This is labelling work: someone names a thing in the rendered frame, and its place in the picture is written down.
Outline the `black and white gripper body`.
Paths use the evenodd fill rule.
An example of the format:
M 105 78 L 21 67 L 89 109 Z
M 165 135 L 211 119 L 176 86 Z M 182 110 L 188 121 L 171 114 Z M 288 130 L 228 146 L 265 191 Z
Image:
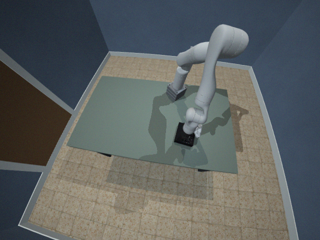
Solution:
M 201 132 L 202 132 L 202 124 L 199 124 L 198 127 L 193 130 L 193 131 L 190 131 L 190 130 L 187 130 L 186 127 L 185 127 L 185 124 L 183 125 L 182 127 L 182 136 L 181 138 L 184 139 L 184 140 L 188 140 L 188 138 L 194 133 L 195 134 L 195 137 L 196 138 L 199 138 L 201 136 Z

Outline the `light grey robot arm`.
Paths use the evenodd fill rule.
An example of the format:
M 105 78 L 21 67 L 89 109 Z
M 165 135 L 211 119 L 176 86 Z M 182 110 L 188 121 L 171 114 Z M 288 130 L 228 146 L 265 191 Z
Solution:
M 181 90 L 194 64 L 204 63 L 201 83 L 194 103 L 202 108 L 190 107 L 186 111 L 185 127 L 194 131 L 208 119 L 208 111 L 217 84 L 215 69 L 218 59 L 233 59 L 244 52 L 249 43 L 248 34 L 242 29 L 221 24 L 213 31 L 209 42 L 202 42 L 178 54 L 173 88 Z

